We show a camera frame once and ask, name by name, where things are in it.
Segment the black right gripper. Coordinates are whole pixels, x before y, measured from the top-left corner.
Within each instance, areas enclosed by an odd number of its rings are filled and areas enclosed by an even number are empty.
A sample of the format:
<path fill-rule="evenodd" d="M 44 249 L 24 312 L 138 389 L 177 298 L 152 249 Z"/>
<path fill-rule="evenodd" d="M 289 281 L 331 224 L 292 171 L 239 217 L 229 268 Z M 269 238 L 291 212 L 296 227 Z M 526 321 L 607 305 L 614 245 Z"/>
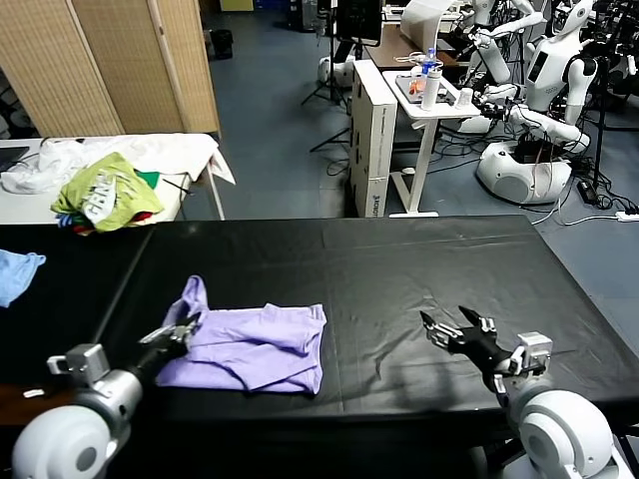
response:
<path fill-rule="evenodd" d="M 428 340 L 451 354 L 465 355 L 481 372 L 506 371 L 512 352 L 497 344 L 494 319 L 463 305 L 458 309 L 470 323 L 460 330 L 419 312 Z"/>

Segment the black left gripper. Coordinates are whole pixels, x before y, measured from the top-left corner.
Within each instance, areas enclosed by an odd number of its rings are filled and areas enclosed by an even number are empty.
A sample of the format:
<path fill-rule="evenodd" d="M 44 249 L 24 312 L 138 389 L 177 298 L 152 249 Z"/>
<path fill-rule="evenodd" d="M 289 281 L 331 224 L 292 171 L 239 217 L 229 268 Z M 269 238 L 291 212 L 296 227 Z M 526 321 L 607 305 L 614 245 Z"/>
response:
<path fill-rule="evenodd" d="M 184 315 L 176 323 L 161 326 L 139 339 L 143 345 L 131 362 L 131 373 L 140 382 L 154 382 L 172 360 L 184 356 L 194 335 L 201 327 L 202 313 Z"/>

